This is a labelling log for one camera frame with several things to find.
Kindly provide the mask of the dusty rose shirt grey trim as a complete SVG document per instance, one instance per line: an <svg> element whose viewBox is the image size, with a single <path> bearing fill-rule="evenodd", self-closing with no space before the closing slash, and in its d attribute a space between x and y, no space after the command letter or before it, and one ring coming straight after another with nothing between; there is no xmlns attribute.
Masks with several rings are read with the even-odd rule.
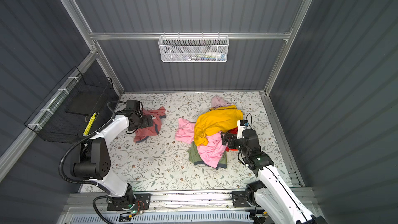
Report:
<svg viewBox="0 0 398 224"><path fill-rule="evenodd" d="M166 118L166 109L162 106L157 110L143 109L146 116L152 117L153 125L144 129L138 129L135 132L134 143L141 143L152 136L159 135L162 127L162 119Z"/></svg>

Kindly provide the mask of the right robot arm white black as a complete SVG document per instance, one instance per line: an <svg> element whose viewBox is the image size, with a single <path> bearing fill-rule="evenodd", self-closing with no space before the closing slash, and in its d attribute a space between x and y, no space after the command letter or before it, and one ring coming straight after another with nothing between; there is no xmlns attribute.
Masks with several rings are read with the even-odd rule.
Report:
<svg viewBox="0 0 398 224"><path fill-rule="evenodd" d="M246 188L248 203L260 206L276 224L326 224L322 216L315 216L293 193L274 166L274 162L259 145L255 130L246 129L241 138L221 133L222 144L238 150L238 161L251 170L257 181Z"/></svg>

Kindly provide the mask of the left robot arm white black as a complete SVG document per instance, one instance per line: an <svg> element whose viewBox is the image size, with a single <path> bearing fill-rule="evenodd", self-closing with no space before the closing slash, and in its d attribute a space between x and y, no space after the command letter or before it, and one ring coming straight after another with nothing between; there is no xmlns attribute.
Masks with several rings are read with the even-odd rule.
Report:
<svg viewBox="0 0 398 224"><path fill-rule="evenodd" d="M137 206L132 187L112 170L108 145L123 131L134 133L138 129L153 126L150 115L144 114L143 104L127 100L125 108L112 111L112 116L103 126L93 132L88 141L79 147L80 158L75 160L71 174L106 193L106 199L119 209L130 210Z"/></svg>

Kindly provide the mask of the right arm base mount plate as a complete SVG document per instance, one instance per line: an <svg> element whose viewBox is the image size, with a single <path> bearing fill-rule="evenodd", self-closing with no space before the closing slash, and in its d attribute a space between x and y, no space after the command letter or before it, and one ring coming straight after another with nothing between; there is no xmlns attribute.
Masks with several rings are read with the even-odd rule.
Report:
<svg viewBox="0 0 398 224"><path fill-rule="evenodd" d="M246 189L244 191L242 190L232 191L230 193L230 198L232 199L233 206L235 208L257 206L254 193L249 189Z"/></svg>

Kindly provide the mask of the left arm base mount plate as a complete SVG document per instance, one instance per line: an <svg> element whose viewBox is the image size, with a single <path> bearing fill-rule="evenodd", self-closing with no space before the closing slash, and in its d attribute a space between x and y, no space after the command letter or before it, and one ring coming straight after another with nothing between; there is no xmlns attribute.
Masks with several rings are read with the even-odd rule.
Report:
<svg viewBox="0 0 398 224"><path fill-rule="evenodd" d="M151 194L134 194L131 197L107 197L108 211L146 211L149 209Z"/></svg>

